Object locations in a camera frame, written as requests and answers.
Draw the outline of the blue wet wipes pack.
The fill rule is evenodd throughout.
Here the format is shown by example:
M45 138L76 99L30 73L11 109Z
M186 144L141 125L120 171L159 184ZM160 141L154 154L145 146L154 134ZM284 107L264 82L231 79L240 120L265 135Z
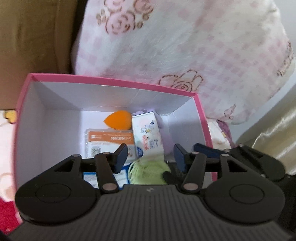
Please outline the blue wet wipes pack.
M104 184L116 184L119 189L124 185L129 184L126 169L122 169L119 174L103 174L102 171L96 172L83 172L83 180L88 182L94 188L102 188Z

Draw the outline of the white tissue pack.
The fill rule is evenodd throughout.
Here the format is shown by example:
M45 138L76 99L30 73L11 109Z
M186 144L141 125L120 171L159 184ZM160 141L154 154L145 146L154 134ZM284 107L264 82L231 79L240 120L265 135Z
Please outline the white tissue pack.
M163 161L164 147L153 112L134 115L132 131L137 156L142 161Z

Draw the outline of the green yarn ball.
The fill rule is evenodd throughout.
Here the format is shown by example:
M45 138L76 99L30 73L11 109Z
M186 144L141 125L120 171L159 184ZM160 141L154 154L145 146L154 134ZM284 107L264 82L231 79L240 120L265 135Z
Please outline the green yarn ball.
M163 173L170 173L170 167L165 161L136 160L128 168L128 180L133 185L167 185Z

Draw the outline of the gold satin curtain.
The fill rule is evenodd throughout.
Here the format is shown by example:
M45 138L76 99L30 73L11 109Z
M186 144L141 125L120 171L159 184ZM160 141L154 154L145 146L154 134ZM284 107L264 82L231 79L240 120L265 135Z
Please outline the gold satin curtain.
M295 172L295 86L263 117L240 135L245 143L281 161L292 175Z

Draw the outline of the purple plush toy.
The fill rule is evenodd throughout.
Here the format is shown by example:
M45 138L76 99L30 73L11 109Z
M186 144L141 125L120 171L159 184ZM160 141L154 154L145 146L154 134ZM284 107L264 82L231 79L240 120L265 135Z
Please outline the purple plush toy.
M148 110L148 111L137 111L135 113L132 114L132 116L134 115L138 115L138 114L143 114L143 113L149 113L149 112L153 112L155 114L155 117L157 119L158 122L158 126L159 126L159 132L161 134L161 138L162 138L162 142L163 142L163 147L164 147L164 155L168 155L173 151L173 145L174 142L169 134L169 131L167 130L167 127L165 125L165 122L163 120L163 118L156 113L155 110Z

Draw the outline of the bear print blanket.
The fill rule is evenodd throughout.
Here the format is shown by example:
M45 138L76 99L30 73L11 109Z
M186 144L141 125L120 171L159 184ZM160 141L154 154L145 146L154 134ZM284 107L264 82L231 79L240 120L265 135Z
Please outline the bear print blanket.
M15 110L1 110L1 231L5 235L22 223L15 207L13 149L16 120Z

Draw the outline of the orange white small box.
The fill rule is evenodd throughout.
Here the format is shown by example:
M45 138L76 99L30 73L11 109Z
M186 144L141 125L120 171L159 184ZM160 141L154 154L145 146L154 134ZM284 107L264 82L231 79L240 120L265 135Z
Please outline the orange white small box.
M121 144L128 148L126 163L137 159L132 131L87 129L85 131L85 157L93 158L102 152L113 153Z

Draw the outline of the pink cardboard box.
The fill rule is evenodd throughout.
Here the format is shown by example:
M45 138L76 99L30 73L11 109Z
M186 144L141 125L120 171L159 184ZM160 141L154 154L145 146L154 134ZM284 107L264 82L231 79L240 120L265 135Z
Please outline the pink cardboard box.
M85 157L85 131L110 129L117 110L155 110L175 144L191 151L212 146L196 93L126 80L61 74L30 74L18 101L14 143L16 191L71 155Z

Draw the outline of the orange makeup sponge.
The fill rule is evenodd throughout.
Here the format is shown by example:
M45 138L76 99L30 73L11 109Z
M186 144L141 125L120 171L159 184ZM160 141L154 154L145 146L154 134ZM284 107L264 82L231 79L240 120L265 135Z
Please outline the orange makeup sponge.
M132 128L132 115L126 110L118 110L110 114L104 123L112 129L128 131Z

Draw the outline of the pink checkered pillow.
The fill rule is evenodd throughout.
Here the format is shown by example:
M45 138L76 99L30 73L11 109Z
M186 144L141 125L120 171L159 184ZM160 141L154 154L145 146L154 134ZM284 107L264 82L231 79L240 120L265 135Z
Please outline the pink checkered pillow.
M196 92L206 117L249 119L295 69L274 1L88 1L77 75Z

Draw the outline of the brown pillow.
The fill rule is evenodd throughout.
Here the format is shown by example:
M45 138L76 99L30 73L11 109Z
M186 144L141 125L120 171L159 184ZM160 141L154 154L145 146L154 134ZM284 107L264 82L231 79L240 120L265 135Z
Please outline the brown pillow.
M72 72L86 1L1 1L1 109L14 109L29 73Z

